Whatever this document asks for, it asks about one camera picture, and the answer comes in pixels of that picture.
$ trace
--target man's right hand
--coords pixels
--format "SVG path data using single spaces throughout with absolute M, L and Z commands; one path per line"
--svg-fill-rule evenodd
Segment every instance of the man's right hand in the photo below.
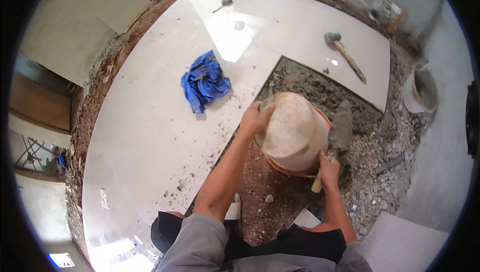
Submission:
M 320 157 L 320 179 L 325 193 L 340 191 L 339 189 L 339 171 L 340 163 L 335 156 L 330 157 L 325 155 L 323 151 L 319 153 Z

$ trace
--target white bucket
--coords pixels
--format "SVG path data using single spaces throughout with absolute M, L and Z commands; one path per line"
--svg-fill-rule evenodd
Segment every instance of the white bucket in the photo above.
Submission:
M 438 107 L 439 92 L 431 66 L 416 63 L 403 85 L 402 97 L 411 113 L 434 113 Z
M 327 151 L 328 127 L 308 100 L 292 92 L 279 92 L 262 104 L 277 106 L 265 131 L 255 143 L 279 167 L 303 171 L 318 163 L 320 150 Z

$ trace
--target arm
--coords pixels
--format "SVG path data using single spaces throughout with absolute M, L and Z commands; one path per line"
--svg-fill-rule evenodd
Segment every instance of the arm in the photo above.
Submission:
M 320 152 L 321 183 L 325 192 L 325 221 L 311 229 L 314 232 L 326 232 L 341 229 L 345 242 L 356 240 L 352 222 L 345 212 L 342 195 L 339 189 L 340 163 L 333 157 L 329 162 L 323 151 Z
M 275 109 L 275 105 L 270 104 L 259 113 L 259 106 L 260 102 L 254 102 L 243 114 L 237 136 L 198 192 L 194 214 L 210 215 L 220 222 L 225 219 L 233 196 L 238 190 L 248 145 L 254 135 L 267 126 Z

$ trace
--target white slipper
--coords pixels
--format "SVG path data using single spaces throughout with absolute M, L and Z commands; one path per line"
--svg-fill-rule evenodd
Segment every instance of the white slipper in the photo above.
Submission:
M 226 211 L 225 220 L 240 220 L 242 210 L 242 202 L 240 201 L 240 195 L 238 193 L 233 197 L 233 202 Z

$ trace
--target tiled floor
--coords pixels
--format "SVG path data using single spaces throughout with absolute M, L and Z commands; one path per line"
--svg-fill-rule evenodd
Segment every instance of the tiled floor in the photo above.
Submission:
M 159 251 L 149 227 L 157 211 L 188 208 L 282 55 L 317 71 L 328 68 L 328 77 L 385 109 L 390 50 L 375 30 L 314 0 L 233 0 L 213 14 L 219 4 L 177 0 L 132 50 L 105 98 L 83 182 L 85 237 L 96 271 L 153 266 Z M 331 31 L 342 34 L 366 85 L 325 44 Z M 233 89 L 195 115 L 180 78 L 209 50 Z

